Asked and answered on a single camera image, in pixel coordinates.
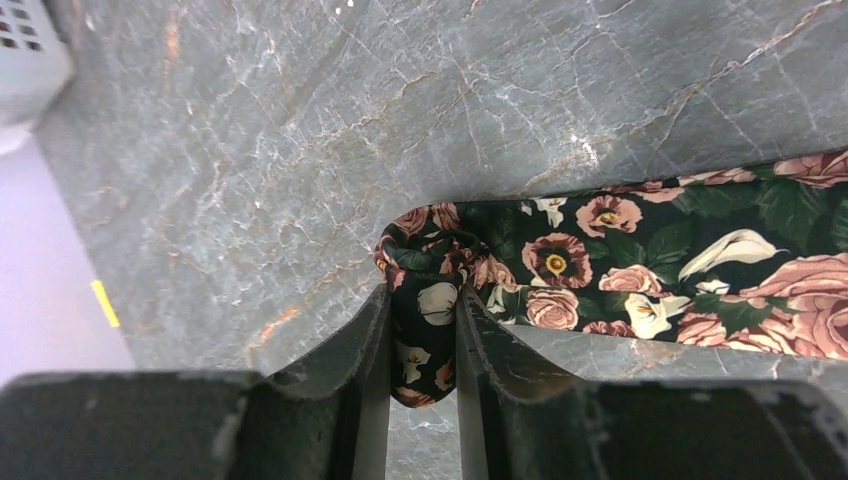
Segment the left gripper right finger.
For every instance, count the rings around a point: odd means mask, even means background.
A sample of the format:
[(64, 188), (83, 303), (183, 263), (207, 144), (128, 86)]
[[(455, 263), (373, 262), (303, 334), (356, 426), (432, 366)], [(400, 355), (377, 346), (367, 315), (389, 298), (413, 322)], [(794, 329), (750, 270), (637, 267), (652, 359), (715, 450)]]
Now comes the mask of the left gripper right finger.
[(476, 292), (456, 307), (457, 395), (466, 479), (580, 479), (582, 379), (493, 320)]

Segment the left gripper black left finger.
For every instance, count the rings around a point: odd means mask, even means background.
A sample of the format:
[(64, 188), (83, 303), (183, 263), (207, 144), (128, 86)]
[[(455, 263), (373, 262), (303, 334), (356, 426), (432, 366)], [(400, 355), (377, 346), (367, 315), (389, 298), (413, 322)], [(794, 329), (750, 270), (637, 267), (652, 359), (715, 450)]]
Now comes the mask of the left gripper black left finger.
[(282, 479), (382, 479), (390, 403), (390, 296), (270, 376), (282, 396), (271, 458)]

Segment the black floral tie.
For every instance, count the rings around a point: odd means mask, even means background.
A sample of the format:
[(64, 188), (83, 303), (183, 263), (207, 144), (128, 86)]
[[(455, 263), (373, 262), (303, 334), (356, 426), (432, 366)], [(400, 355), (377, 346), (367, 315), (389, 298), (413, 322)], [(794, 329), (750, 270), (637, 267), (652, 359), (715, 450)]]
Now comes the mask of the black floral tie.
[(843, 360), (847, 155), (422, 206), (375, 262), (410, 408), (454, 389), (464, 288), (503, 324)]

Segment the white plastic basket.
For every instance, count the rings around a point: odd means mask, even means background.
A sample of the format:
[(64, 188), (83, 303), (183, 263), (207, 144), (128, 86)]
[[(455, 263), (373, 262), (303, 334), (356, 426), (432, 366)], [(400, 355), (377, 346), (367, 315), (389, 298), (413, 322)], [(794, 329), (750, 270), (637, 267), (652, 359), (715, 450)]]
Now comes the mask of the white plastic basket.
[(1, 0), (1, 153), (30, 137), (74, 75), (47, 3)]

